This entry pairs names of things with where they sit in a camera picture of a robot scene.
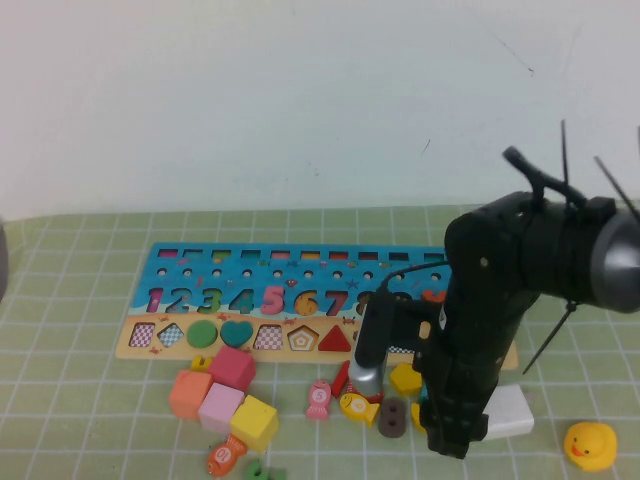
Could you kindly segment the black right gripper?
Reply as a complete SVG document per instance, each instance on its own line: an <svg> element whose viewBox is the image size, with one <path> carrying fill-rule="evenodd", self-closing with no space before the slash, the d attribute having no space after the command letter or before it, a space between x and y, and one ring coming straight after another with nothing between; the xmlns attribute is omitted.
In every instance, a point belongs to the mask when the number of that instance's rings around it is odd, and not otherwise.
<svg viewBox="0 0 640 480"><path fill-rule="evenodd" d="M412 302L417 322L430 326L427 338L416 340L412 367L423 376L420 422L437 453L464 458L470 444L486 436L484 409L523 316L538 298L448 294L442 302Z"/></svg>

